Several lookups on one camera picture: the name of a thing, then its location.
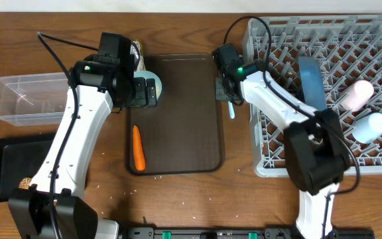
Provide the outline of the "light blue rice bowl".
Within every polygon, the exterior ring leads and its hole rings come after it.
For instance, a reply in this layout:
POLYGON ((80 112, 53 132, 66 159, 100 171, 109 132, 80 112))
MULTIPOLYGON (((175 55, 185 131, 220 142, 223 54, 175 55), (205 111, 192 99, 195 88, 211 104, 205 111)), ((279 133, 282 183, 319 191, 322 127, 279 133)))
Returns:
POLYGON ((146 80, 153 78, 155 80, 155 90, 156 90, 157 100, 159 100, 160 95, 162 93, 162 82, 161 82, 160 78, 155 73, 148 71, 148 70, 138 70, 138 71, 134 72, 134 77, 135 78, 143 77, 146 80))

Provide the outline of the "light blue plastic spoon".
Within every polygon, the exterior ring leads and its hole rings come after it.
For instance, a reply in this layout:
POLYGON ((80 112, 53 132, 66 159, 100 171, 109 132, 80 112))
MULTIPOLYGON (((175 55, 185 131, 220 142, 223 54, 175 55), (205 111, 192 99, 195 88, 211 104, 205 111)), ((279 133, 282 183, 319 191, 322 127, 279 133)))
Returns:
POLYGON ((228 109, 229 109, 229 117, 233 120, 235 118, 235 110, 231 102, 228 102, 228 109))

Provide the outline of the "dark blue plate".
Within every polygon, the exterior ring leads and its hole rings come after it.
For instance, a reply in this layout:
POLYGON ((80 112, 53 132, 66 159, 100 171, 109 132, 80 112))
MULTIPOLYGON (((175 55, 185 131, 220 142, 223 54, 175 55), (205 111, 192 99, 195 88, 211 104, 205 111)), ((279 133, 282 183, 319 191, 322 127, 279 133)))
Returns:
POLYGON ((319 63, 309 56, 299 56, 297 62, 305 104, 319 111, 325 110, 327 105, 319 63))

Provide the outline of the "pink cup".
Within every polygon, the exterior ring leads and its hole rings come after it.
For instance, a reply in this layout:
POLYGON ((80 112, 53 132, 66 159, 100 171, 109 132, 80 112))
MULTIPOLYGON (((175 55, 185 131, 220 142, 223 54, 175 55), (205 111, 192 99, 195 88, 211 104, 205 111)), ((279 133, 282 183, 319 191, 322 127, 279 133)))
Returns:
POLYGON ((357 112, 368 102, 374 93, 373 85, 367 80, 358 80, 342 92, 340 103, 345 110, 357 112))

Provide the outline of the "light blue cup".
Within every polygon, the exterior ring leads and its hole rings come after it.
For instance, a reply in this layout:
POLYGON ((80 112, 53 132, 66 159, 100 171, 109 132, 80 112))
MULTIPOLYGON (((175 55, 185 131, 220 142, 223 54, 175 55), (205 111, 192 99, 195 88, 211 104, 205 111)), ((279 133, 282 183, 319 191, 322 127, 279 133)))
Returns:
POLYGON ((382 135, 382 114, 372 113, 353 123, 352 135, 360 143, 371 143, 382 135))

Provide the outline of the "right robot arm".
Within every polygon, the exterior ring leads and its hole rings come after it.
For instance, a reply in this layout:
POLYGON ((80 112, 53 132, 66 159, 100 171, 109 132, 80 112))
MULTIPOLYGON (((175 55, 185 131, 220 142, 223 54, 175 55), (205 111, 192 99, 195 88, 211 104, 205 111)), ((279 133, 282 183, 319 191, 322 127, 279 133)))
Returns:
POLYGON ((212 56, 229 100, 254 105, 283 134, 286 171, 300 191, 299 234, 327 237, 332 232, 332 200, 351 165, 338 115, 297 100, 265 66, 244 63, 232 44, 218 47, 212 56))

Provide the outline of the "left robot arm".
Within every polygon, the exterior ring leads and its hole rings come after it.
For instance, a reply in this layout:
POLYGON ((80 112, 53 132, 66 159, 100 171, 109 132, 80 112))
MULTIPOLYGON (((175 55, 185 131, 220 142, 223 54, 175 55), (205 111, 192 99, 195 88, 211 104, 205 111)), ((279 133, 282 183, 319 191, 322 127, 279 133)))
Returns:
POLYGON ((94 54, 62 66, 69 89, 64 115, 49 152, 28 188, 8 200, 21 238, 118 238, 120 225, 100 218, 83 200, 90 159, 102 125, 114 108, 157 105, 154 78, 136 77, 134 42, 102 33, 94 54))

